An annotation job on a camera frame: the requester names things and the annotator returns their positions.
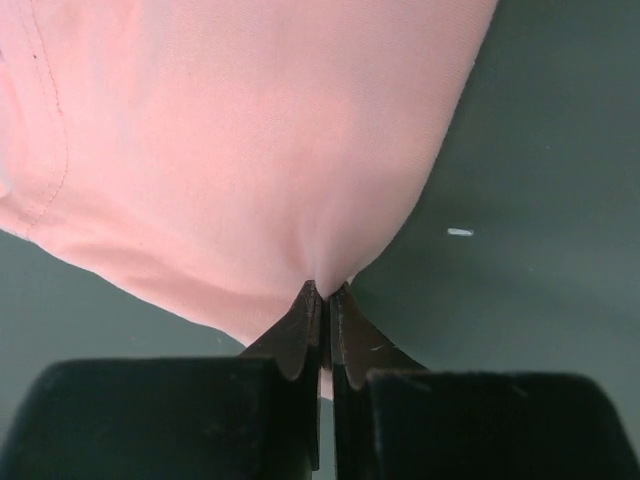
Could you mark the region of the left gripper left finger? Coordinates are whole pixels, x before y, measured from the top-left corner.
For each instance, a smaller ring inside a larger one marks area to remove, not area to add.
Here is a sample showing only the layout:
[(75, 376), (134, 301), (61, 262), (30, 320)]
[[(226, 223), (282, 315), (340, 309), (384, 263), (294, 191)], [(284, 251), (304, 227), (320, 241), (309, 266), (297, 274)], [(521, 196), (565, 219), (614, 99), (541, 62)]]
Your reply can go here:
[(5, 479), (308, 479), (319, 467), (313, 282), (233, 357), (55, 363), (1, 449)]

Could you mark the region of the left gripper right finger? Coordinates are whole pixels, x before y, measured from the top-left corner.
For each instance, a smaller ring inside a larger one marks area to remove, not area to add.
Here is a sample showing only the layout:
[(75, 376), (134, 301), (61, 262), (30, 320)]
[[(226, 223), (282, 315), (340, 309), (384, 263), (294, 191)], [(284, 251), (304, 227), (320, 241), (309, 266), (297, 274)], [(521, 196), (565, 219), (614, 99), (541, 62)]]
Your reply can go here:
[(329, 300), (340, 479), (635, 479), (618, 413), (591, 379), (424, 368), (359, 310)]

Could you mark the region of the salmon pink t shirt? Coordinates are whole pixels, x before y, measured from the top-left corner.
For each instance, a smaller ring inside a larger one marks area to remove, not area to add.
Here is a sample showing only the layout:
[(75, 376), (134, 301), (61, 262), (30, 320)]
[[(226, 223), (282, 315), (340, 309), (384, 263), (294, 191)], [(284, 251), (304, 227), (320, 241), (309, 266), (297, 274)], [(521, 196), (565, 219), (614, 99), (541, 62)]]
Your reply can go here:
[(250, 344), (414, 209), (492, 1), (5, 1), (1, 227)]

